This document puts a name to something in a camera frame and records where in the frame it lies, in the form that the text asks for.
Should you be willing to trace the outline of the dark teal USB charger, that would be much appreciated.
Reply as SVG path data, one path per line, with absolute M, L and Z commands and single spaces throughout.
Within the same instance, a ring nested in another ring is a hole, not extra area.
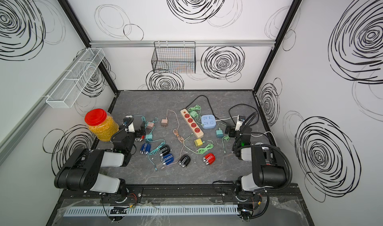
M 222 130 L 216 130 L 216 136 L 218 137 L 218 138 L 223 138 L 224 137 L 224 133 L 223 133 L 223 131 Z

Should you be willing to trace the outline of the pink usb charger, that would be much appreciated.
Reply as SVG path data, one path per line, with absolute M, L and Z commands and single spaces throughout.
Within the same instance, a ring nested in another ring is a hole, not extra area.
M 168 119 L 162 119 L 161 120 L 161 126 L 162 127 L 167 127 L 168 126 Z
M 147 130 L 152 130 L 154 128 L 155 124 L 153 122 L 148 122 L 146 129 Z

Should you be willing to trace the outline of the yellow USB charger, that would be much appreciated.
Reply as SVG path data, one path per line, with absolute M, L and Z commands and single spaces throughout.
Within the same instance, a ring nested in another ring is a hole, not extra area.
M 204 144 L 204 142 L 202 141 L 202 139 L 196 139 L 194 140 L 194 145 L 198 148 L 198 147 L 201 147 L 202 145 Z

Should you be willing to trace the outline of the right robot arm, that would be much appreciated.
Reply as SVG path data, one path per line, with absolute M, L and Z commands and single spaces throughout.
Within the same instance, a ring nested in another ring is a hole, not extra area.
M 235 182 L 238 191 L 280 191 L 288 188 L 292 181 L 292 167 L 279 147 L 262 142 L 251 143 L 256 138 L 250 124 L 255 114 L 248 117 L 238 115 L 229 136 L 235 139 L 232 153 L 242 161 L 251 163 L 251 173 L 240 176 Z

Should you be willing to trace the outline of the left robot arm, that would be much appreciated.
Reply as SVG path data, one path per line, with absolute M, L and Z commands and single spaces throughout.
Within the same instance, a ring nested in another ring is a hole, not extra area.
M 125 180 L 100 173 L 101 168 L 126 167 L 132 158 L 135 141 L 146 135 L 145 121 L 134 127 L 134 117 L 126 116 L 119 130 L 112 135 L 113 148 L 77 149 L 71 154 L 54 179 L 58 189 L 92 191 L 126 196 Z

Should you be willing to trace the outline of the clear jar of yellow flakes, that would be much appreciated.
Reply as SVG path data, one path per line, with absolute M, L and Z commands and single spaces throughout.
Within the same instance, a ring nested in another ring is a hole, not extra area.
M 89 130 L 103 142 L 108 142 L 119 131 L 118 124 L 105 110 L 98 108 L 89 111 L 84 118 Z

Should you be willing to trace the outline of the blue power strip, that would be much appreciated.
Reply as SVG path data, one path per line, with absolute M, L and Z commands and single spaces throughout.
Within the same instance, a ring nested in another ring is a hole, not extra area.
M 216 118 L 212 114 L 202 115 L 201 124 L 204 129 L 213 129 L 216 127 Z

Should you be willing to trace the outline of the beige power strip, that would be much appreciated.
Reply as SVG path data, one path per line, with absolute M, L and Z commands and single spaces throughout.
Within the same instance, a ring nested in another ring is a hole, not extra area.
M 186 121 L 189 128 L 192 130 L 192 133 L 198 138 L 201 139 L 204 136 L 203 131 L 198 126 L 196 121 L 193 119 L 191 114 L 187 111 L 187 109 L 182 109 L 180 111 L 182 118 Z

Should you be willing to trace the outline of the green USB charger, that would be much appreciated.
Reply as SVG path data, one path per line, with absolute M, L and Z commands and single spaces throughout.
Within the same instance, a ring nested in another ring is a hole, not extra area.
M 198 113 L 195 112 L 195 111 L 192 111 L 192 112 L 190 113 L 190 115 L 191 115 L 193 118 L 196 118 L 196 117 L 198 116 Z

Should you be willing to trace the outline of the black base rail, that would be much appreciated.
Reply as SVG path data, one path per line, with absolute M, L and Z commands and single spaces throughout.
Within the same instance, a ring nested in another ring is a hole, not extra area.
M 220 202 L 257 202 L 266 200 L 266 195 L 270 197 L 277 196 L 300 196 L 301 191 L 297 184 L 293 183 L 288 188 L 280 191 L 271 189 L 258 189 L 255 192 L 245 192 L 239 189 L 239 186 L 229 183 L 214 184 L 189 184 L 189 185 L 127 185 L 126 195 L 119 193 L 97 193 L 83 191 L 63 191 L 59 201 L 64 200 L 93 200 L 102 199 L 107 204 L 117 203 L 145 203 L 153 199 L 170 199 L 170 198 L 205 198 L 218 200 Z

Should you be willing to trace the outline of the aluminium wall rail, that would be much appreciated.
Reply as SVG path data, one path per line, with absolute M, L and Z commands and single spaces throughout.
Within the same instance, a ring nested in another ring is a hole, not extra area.
M 274 40 L 100 40 L 90 42 L 92 47 L 274 47 Z

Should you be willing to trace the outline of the black corner frame post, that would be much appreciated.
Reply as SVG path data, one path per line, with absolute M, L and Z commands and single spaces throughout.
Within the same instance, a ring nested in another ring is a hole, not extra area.
M 79 36 L 81 42 L 86 48 L 90 48 L 90 38 L 88 37 L 85 29 L 81 25 L 78 17 L 76 16 L 75 12 L 73 11 L 70 3 L 68 0 L 57 0 L 59 5 L 61 6 L 62 10 L 64 11 L 65 15 L 69 19 L 71 25 L 75 29 L 77 35 Z M 118 94 L 118 89 L 112 80 L 109 72 L 107 71 L 105 64 L 101 63 L 99 66 L 99 69 L 101 71 L 101 74 L 103 75 L 104 79 L 108 83 L 109 87 L 111 88 L 114 95 Z

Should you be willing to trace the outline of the right black corner post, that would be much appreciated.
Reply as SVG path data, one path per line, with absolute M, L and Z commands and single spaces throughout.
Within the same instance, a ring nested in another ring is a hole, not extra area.
M 254 85 L 254 88 L 252 90 L 253 94 L 257 93 L 258 90 L 260 89 L 261 83 L 263 82 L 264 78 L 266 77 L 266 74 L 267 74 L 269 68 L 271 67 L 271 64 L 272 64 L 272 62 L 273 62 L 273 60 L 274 60 L 274 58 L 278 52 L 278 49 L 281 46 L 282 41 L 283 41 L 287 31 L 288 31 L 288 28 L 291 25 L 302 1 L 303 0 L 293 0 L 292 1 L 291 5 L 289 7 L 289 10 L 287 12 L 287 15 L 286 15 L 286 17 L 285 17 L 285 19 L 281 25 L 281 28 L 278 32 L 278 35 L 276 37 L 274 48 L 270 50 L 270 52 L 266 58 L 266 61 L 263 65 L 263 68 L 260 72 L 260 75 L 256 81 L 256 84 Z

